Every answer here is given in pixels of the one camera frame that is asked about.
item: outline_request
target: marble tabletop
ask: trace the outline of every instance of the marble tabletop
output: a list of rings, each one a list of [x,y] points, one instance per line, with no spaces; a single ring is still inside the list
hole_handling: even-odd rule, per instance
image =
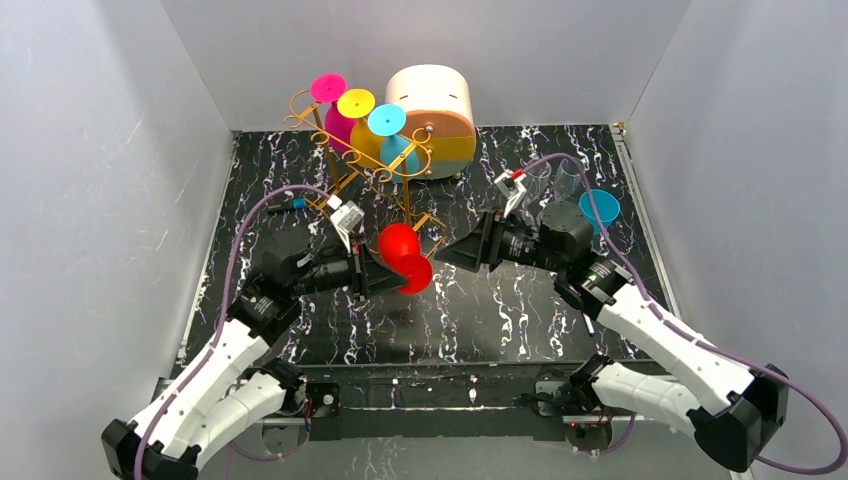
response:
[[[324,152],[310,132],[241,133],[214,233],[199,295],[187,333],[187,364],[209,338],[218,315],[227,254],[233,234],[247,211],[265,194],[286,184],[327,187],[330,175]],[[610,234],[633,262],[651,293],[665,304],[648,241],[629,191],[612,133],[606,125],[516,126],[478,129],[474,161],[460,178],[411,182],[412,205],[428,210],[448,225],[444,232],[430,224],[422,235],[429,250],[442,235],[453,241],[467,234],[485,208],[503,205],[492,180],[504,168],[516,169],[532,158],[565,152],[582,159],[597,188],[621,202],[621,216]],[[555,174],[557,165],[553,165]],[[399,187],[383,184],[384,193]],[[378,196],[364,181],[345,196],[364,210],[369,244],[379,230],[403,219],[394,202]],[[529,207],[541,210],[551,190]],[[313,210],[283,215],[260,214],[241,250],[243,279],[251,260],[284,228],[304,228],[313,246],[335,241],[324,217]],[[607,251],[599,237],[595,248]],[[430,286],[417,295],[384,294],[354,301],[343,290],[302,298],[303,315],[294,322],[273,354],[300,365],[401,364],[420,362],[526,362],[583,360],[593,353],[616,359],[646,358],[612,331],[598,328],[589,337],[579,313],[553,290],[552,274],[505,262],[495,272],[477,274],[433,261]]]

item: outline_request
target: clear glass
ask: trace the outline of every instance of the clear glass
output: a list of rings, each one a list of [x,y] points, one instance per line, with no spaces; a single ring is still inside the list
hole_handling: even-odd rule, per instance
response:
[[[524,200],[521,202],[521,216],[527,225],[535,225],[536,218],[529,211],[531,203],[538,200],[545,190],[548,188],[548,183],[551,179],[551,164],[545,162],[537,165],[532,170],[524,172],[524,187],[527,189],[527,194],[524,195]]]
[[[556,201],[574,200],[579,198],[585,190],[580,182],[580,170],[584,168],[583,162],[579,159],[575,160],[577,161],[564,158],[559,163],[552,187]]]

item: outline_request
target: robotic arm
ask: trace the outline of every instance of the robotic arm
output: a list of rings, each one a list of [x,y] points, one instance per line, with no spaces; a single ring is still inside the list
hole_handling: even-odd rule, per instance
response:
[[[663,325],[631,275],[592,251],[592,226],[576,205],[549,203],[540,224],[535,230],[514,215],[488,211],[470,234],[438,252],[436,259],[472,272],[482,264],[494,270],[503,260],[555,272],[556,292],[583,312],[590,335],[593,322],[619,332],[680,382],[646,376],[595,355],[561,390],[560,405],[583,412],[600,405],[639,412],[694,438],[725,468],[747,470],[783,425],[787,387],[703,350]],[[661,313],[702,339],[671,313]]]
[[[333,221],[341,229],[344,245],[313,254],[302,232],[282,232],[285,238],[263,252],[261,264],[229,306],[217,347],[207,344],[170,387],[129,422],[116,419],[106,427],[101,439],[114,475],[134,478],[136,452],[151,425],[155,428],[142,457],[144,478],[192,480],[250,425],[278,410],[303,406],[306,378],[277,358],[236,392],[224,394],[300,316],[300,295],[346,286],[353,295],[368,298],[406,285],[405,277],[376,261],[364,244],[348,236],[361,219],[361,210],[352,204],[345,207],[339,210],[346,212],[344,218]],[[191,375],[191,383],[172,399],[177,385]],[[154,421],[169,400],[165,414]]]

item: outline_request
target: blue cup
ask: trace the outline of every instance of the blue cup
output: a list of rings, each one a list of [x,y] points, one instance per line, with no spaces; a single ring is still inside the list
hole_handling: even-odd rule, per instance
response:
[[[604,227],[609,227],[621,213],[621,204],[618,203],[618,199],[616,199],[611,193],[597,188],[592,189],[592,198],[595,199],[595,206],[598,207],[598,214],[601,216],[601,223],[604,224]],[[601,227],[598,225],[598,221],[592,213],[592,204],[589,203],[588,192],[580,195],[580,201],[577,205],[580,207],[580,210],[583,212],[583,216],[586,217],[586,220],[589,220],[589,223],[592,224],[592,228],[595,229],[595,235],[601,233]]]

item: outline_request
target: gold metal rack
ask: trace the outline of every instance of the gold metal rack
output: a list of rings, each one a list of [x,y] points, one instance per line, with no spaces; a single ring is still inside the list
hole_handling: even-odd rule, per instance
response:
[[[376,186],[371,185],[371,189],[382,197],[391,197],[397,204],[398,207],[404,213],[404,220],[407,225],[412,227],[415,232],[418,232],[421,228],[424,227],[428,222],[433,222],[435,225],[441,227],[442,235],[440,235],[439,240],[433,245],[433,248],[430,249],[429,252],[425,255],[427,258],[433,255],[436,250],[446,241],[447,237],[447,225],[444,222],[436,218],[430,212],[421,212],[415,213],[412,209],[411,199],[409,194],[409,179],[415,178],[419,175],[423,175],[425,173],[430,173],[430,164],[433,161],[432,153],[433,149],[429,147],[428,142],[431,138],[431,128],[418,128],[412,132],[412,137],[407,137],[405,135],[400,135],[400,137],[406,139],[409,142],[409,145],[392,160],[388,165],[382,165],[379,159],[375,159],[370,155],[362,152],[359,149],[354,148],[349,143],[344,140],[336,137],[332,133],[326,131],[321,122],[321,116],[318,112],[318,107],[320,103],[313,102],[311,105],[301,110],[299,113],[295,110],[294,103],[298,99],[298,97],[308,94],[309,90],[301,90],[297,92],[291,99],[289,100],[289,112],[290,115],[287,115],[283,118],[283,122],[287,123],[289,129],[294,130],[300,127],[303,124],[306,124],[312,127],[315,132],[312,133],[310,139],[315,142],[316,145],[321,146],[324,149],[325,158],[327,159],[327,166],[330,170],[330,176],[333,179],[333,184],[328,189],[328,193],[331,195],[338,195],[342,192],[350,183],[356,179],[357,176],[367,177],[365,173],[366,168],[371,168],[371,175],[373,178],[377,179],[380,183],[387,183],[395,175],[401,177],[401,182],[403,185],[403,199],[398,200],[396,195],[385,194],[380,191]],[[332,147],[329,145],[330,139],[335,142],[338,142],[344,145],[347,150],[342,153],[341,159],[344,160],[344,168],[347,170],[344,174],[340,175],[339,167],[336,162],[336,156],[333,152]],[[406,171],[406,162],[403,160],[410,155],[413,151],[417,149],[418,152],[421,152],[426,157],[427,161],[424,162],[424,166],[414,173],[409,173]],[[380,167],[366,167],[366,163],[370,165],[382,165]],[[309,206],[313,208],[317,208],[320,210],[324,216],[329,218],[329,214],[326,211],[327,208],[327,200],[323,197],[318,197],[316,199],[306,198],[306,202]]]

